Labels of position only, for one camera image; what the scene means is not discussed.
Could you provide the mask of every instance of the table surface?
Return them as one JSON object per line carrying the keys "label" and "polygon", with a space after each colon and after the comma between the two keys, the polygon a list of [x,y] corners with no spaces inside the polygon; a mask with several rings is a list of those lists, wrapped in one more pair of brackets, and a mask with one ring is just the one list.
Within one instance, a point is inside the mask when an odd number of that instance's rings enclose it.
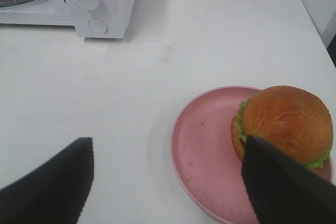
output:
{"label": "table surface", "polygon": [[124,39],[22,25],[0,38],[0,187],[92,136],[82,224],[219,223],[169,151],[178,113],[207,90],[296,86],[336,122],[336,71],[301,0],[136,0]]}

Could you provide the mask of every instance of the pink plate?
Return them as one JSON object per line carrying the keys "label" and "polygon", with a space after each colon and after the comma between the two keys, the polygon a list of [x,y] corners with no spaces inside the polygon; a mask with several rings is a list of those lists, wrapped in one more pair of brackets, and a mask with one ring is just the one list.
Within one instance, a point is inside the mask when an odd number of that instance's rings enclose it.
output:
{"label": "pink plate", "polygon": [[[199,95],[178,116],[172,133],[172,162],[185,191],[205,211],[227,224],[259,223],[230,136],[230,122],[239,103],[257,90],[234,86]],[[331,161],[314,172],[331,181]]]}

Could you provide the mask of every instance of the white microwave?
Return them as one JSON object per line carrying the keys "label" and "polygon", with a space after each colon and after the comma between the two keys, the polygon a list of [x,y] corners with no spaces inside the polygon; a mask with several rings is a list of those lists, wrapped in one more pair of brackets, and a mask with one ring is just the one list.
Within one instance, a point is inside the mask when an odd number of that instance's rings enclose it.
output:
{"label": "white microwave", "polygon": [[74,26],[78,36],[123,38],[134,0],[0,0],[0,23]]}

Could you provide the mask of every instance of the plate rim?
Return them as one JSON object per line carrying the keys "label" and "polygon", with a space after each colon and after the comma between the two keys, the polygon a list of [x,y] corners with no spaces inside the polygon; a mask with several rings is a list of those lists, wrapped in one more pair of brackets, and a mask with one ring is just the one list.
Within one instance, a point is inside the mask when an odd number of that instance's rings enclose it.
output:
{"label": "plate rim", "polygon": [[[195,96],[193,99],[191,99],[183,108],[182,110],[179,112],[179,114],[177,115],[175,121],[174,121],[174,124],[173,124],[173,127],[172,127],[172,131],[171,131],[171,135],[170,135],[170,158],[171,158],[171,162],[172,162],[172,165],[173,165],[173,168],[174,168],[174,171],[175,171],[175,174],[177,176],[177,178],[179,179],[179,182],[180,184],[182,185],[183,189],[185,190],[185,192],[188,194],[188,196],[199,206],[201,207],[204,211],[206,211],[209,215],[211,215],[212,217],[226,223],[226,224],[235,224],[231,221],[228,221],[222,217],[220,217],[219,215],[213,213],[211,210],[207,209],[205,206],[203,206],[203,204],[201,204],[196,198],[195,196],[189,191],[189,189],[187,188],[187,186],[182,182],[182,178],[179,174],[179,172],[177,171],[177,168],[176,168],[176,164],[175,164],[175,161],[174,161],[174,157],[173,157],[173,135],[174,135],[174,131],[175,131],[175,128],[176,128],[176,125],[177,125],[177,122],[179,120],[179,118],[181,117],[182,113],[186,110],[186,108],[188,108],[188,106],[193,103],[195,100],[199,99],[200,97],[204,96],[205,94],[208,94],[210,92],[214,92],[216,90],[221,90],[221,89],[228,89],[228,88],[242,88],[242,89],[253,89],[253,90],[256,90],[256,91],[260,91],[262,89],[260,88],[255,88],[255,87],[250,87],[250,86],[223,86],[223,87],[219,87],[219,88],[213,88],[213,89],[210,89],[208,91],[205,91],[205,92],[202,92],[200,93],[199,95]],[[330,162],[330,183],[333,184],[333,161],[332,161],[332,158],[331,158],[331,155],[329,155],[329,162]]]}

